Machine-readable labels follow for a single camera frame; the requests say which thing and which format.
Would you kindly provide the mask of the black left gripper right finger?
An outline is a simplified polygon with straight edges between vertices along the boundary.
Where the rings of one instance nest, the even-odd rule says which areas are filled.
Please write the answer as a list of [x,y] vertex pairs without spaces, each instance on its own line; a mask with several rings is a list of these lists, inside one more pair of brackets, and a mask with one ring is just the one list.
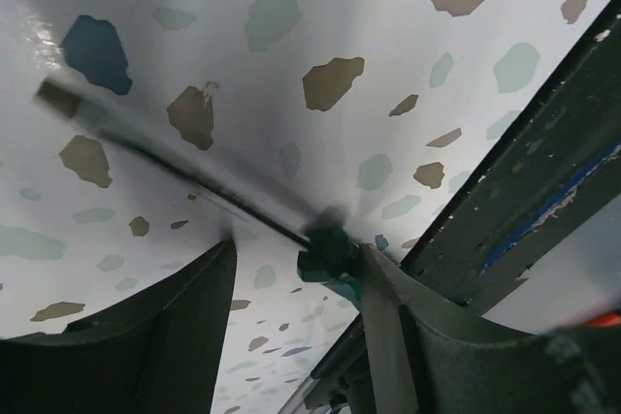
[[620,330],[527,334],[469,312],[372,245],[358,280],[379,413],[617,413]]

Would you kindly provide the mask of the long green screwdriver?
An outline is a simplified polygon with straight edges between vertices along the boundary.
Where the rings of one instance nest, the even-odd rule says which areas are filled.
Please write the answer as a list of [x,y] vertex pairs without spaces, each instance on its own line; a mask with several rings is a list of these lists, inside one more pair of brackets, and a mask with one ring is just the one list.
[[74,118],[91,134],[127,149],[180,180],[197,186],[265,225],[302,248],[297,273],[304,282],[319,283],[362,309],[361,286],[348,270],[357,245],[340,224],[331,218],[317,219],[303,230],[277,221],[272,215],[245,199],[235,190],[184,156],[172,143],[156,135],[154,126],[133,111],[79,92],[47,78],[36,91],[36,98],[66,119]]

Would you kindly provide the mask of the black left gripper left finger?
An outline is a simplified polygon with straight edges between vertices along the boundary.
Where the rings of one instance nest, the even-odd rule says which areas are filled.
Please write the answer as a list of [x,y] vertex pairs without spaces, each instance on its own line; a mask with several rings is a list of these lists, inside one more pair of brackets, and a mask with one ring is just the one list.
[[60,334],[2,340],[2,412],[210,412],[236,270],[225,240]]

